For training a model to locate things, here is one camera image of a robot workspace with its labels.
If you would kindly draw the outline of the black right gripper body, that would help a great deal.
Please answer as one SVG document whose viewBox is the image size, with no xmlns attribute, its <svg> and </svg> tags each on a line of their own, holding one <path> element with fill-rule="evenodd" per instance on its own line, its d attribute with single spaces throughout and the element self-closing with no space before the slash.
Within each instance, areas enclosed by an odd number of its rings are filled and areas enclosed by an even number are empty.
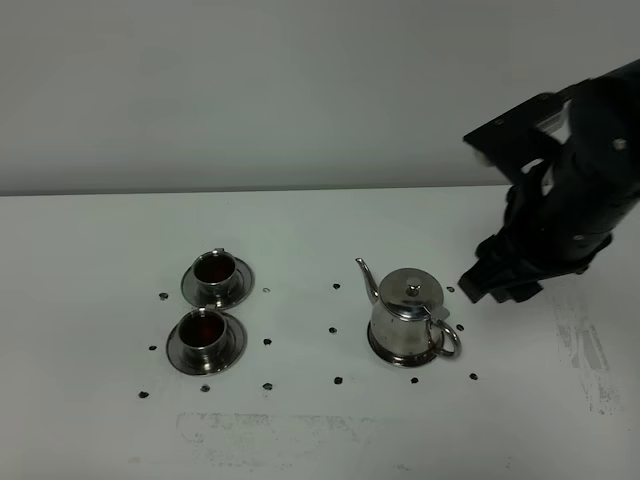
<svg viewBox="0 0 640 480">
<path fill-rule="evenodd" d="M 586 270 L 639 200 L 639 77 L 585 81 L 551 133 L 562 153 L 523 168 L 501 230 L 478 250 L 478 258 L 491 249 L 517 255 L 518 278 Z"/>
</svg>

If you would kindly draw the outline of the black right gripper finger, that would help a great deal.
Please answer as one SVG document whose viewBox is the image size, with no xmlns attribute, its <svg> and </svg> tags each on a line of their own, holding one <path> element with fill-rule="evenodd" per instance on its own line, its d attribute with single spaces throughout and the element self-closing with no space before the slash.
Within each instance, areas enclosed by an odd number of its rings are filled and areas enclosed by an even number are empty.
<svg viewBox="0 0 640 480">
<path fill-rule="evenodd" d="M 543 290 L 536 278 L 496 278 L 490 281 L 489 293 L 497 303 L 525 302 Z"/>
<path fill-rule="evenodd" d="M 471 302 L 479 302 L 490 295 L 490 281 L 498 277 L 518 278 L 519 257 L 513 253 L 491 249 L 480 255 L 477 262 L 458 281 L 458 286 Z"/>
</svg>

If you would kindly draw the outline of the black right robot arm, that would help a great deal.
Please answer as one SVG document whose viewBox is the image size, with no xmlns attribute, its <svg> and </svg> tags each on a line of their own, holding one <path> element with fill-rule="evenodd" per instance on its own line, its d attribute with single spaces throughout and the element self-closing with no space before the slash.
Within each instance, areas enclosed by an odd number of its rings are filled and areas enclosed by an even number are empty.
<svg viewBox="0 0 640 480">
<path fill-rule="evenodd" d="M 511 187 L 458 285 L 473 303 L 524 302 L 584 273 L 639 202 L 639 64 L 536 95 L 463 140 Z"/>
</svg>

